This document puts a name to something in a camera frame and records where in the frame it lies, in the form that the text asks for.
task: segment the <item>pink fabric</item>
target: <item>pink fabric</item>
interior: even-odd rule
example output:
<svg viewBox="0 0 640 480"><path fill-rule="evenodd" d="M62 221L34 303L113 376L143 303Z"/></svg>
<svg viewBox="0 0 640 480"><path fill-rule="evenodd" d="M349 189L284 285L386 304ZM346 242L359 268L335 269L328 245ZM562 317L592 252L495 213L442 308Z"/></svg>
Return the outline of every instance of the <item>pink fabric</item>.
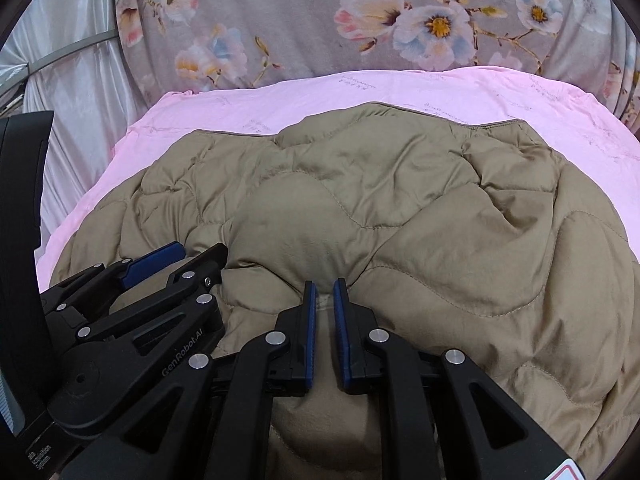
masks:
<svg viewBox="0 0 640 480"><path fill-rule="evenodd" d="M162 97L129 128L98 183L51 236L37 265L40 290L48 288L62 249L95 205L185 134L203 128L271 135L306 116L370 101L466 124L526 120L607 193L625 224L631 248L640 254L640 143L593 95L498 67L349 72L257 90L171 92Z"/></svg>

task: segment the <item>quilted fabric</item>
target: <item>quilted fabric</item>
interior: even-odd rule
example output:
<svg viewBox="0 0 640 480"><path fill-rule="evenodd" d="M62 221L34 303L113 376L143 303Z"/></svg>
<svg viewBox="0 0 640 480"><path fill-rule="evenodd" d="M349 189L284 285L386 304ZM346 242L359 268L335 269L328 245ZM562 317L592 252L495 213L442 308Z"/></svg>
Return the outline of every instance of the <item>quilted fabric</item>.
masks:
<svg viewBox="0 0 640 480"><path fill-rule="evenodd" d="M193 132L98 204L53 282L172 240L191 256L229 247L214 356L270 330L305 280L322 293L316 384L275 401L270 478L380 477L375 405L335 379L330 291L341 276L416 348L470 355L588 478L638 421L640 273L624 227L523 121L464 126L366 104L274 137Z"/></svg>

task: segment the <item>round metal rivet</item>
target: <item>round metal rivet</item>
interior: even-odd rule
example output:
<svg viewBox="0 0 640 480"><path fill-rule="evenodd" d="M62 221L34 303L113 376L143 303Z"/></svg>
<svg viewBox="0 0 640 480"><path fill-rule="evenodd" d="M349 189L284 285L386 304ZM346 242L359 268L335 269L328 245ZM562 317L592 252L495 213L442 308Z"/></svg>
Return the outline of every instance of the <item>round metal rivet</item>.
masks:
<svg viewBox="0 0 640 480"><path fill-rule="evenodd" d="M189 357L189 366L194 370L200 370L209 364L209 356L205 354L194 354Z"/></svg>
<svg viewBox="0 0 640 480"><path fill-rule="evenodd" d="M274 332L269 332L264 337L264 339L270 345L281 345L286 341L287 336L285 336L282 332L274 331Z"/></svg>
<svg viewBox="0 0 640 480"><path fill-rule="evenodd" d="M376 343L384 343L389 339L389 332L382 330L381 328L376 328L369 332L369 339Z"/></svg>
<svg viewBox="0 0 640 480"><path fill-rule="evenodd" d="M465 362L464 353L456 349L447 350L447 353L444 354L444 358L452 365L461 365L463 362Z"/></svg>
<svg viewBox="0 0 640 480"><path fill-rule="evenodd" d="M211 300L213 300L213 296L210 294L201 294L196 298L196 301L202 305L209 303Z"/></svg>

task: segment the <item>white curtain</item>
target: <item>white curtain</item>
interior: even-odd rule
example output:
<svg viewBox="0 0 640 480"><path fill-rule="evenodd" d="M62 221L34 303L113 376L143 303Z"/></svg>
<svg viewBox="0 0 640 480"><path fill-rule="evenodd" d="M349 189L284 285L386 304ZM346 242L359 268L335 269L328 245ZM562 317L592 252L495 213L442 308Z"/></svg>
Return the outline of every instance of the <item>white curtain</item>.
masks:
<svg viewBox="0 0 640 480"><path fill-rule="evenodd" d="M115 28L113 0L33 0L0 51L0 82L79 40ZM146 105L118 39L72 54L32 75L24 112L53 110L42 194L42 254L49 235L98 180L111 150Z"/></svg>

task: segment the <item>sticker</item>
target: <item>sticker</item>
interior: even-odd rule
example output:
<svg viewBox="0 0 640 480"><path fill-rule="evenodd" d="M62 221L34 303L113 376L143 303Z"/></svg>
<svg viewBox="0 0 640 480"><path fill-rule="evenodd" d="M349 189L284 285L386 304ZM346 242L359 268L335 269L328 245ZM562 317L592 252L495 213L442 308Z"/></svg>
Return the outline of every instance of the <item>sticker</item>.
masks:
<svg viewBox="0 0 640 480"><path fill-rule="evenodd" d="M558 469L553 471L545 480L584 480L578 466L570 458L560 464Z"/></svg>

